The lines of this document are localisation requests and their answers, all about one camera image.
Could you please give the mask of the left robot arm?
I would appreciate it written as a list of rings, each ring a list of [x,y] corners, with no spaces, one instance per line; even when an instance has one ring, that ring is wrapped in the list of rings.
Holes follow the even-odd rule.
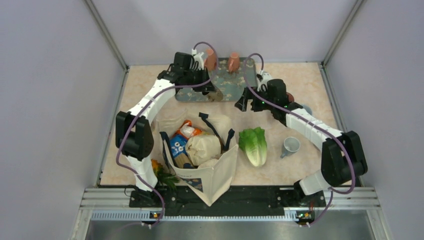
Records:
[[[134,173],[136,187],[142,190],[141,200],[149,207],[160,202],[160,193],[155,190],[158,179],[151,164],[154,148],[152,123],[163,106],[180,89],[191,88],[203,95],[213,93],[216,88],[205,67],[206,54],[192,50],[177,52],[173,63],[160,72],[147,94],[130,110],[120,111],[115,118],[115,145],[118,154],[124,155]]]

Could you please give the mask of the brown striped mug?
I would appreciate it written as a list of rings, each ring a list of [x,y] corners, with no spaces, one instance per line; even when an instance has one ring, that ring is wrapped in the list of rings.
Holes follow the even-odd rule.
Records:
[[[206,96],[210,102],[221,102],[224,98],[223,93],[220,91],[209,92]]]

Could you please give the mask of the white ceramic mug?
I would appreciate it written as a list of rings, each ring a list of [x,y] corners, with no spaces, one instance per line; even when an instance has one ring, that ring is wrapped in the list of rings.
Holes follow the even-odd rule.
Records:
[[[283,145],[282,145],[282,154],[281,154],[281,158],[284,157],[288,157],[291,156],[295,153],[297,153],[299,151],[301,147],[301,143],[300,141],[293,137],[287,137],[284,141],[283,141]]]

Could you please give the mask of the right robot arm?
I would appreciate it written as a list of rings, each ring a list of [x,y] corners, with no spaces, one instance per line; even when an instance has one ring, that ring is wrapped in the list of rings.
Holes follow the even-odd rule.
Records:
[[[276,120],[303,135],[321,152],[320,169],[294,183],[293,200],[297,205],[307,206],[315,193],[348,181],[354,185],[357,177],[367,173],[359,135],[332,128],[309,114],[301,104],[290,101],[282,79],[268,80],[259,87],[247,85],[235,107],[245,112],[248,101],[252,111],[270,111]]]

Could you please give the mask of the light blue mug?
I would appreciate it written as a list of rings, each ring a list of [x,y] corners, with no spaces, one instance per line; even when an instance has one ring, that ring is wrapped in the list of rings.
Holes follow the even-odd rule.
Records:
[[[302,104],[302,107],[308,112],[308,114],[313,115],[313,111],[308,105]]]

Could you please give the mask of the cream canvas tote bag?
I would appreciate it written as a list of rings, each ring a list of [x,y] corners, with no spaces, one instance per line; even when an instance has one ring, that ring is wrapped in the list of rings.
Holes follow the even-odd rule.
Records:
[[[221,139],[221,155],[193,168],[177,166],[172,155],[170,139],[185,120],[195,128]],[[173,171],[207,206],[211,206],[229,188],[235,178],[239,146],[230,117],[185,110],[176,118],[157,122],[162,155],[167,168]]]

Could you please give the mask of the pink patterned mug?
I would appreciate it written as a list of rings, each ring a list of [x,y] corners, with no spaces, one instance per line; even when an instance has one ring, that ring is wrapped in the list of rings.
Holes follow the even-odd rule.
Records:
[[[287,98],[288,98],[288,101],[290,102],[290,103],[293,103],[294,101],[295,101],[295,99],[294,99],[294,97],[293,97],[293,95],[291,94],[291,93],[287,93]]]

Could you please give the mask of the salmon pink mug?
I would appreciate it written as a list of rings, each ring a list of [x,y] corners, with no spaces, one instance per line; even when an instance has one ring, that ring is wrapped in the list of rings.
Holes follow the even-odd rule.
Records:
[[[207,57],[204,60],[204,67],[208,71],[214,71],[217,67],[217,55],[216,52],[212,48],[208,48],[205,51]]]
[[[240,67],[240,56],[237,52],[232,52],[227,61],[227,70],[230,74],[235,73]]]

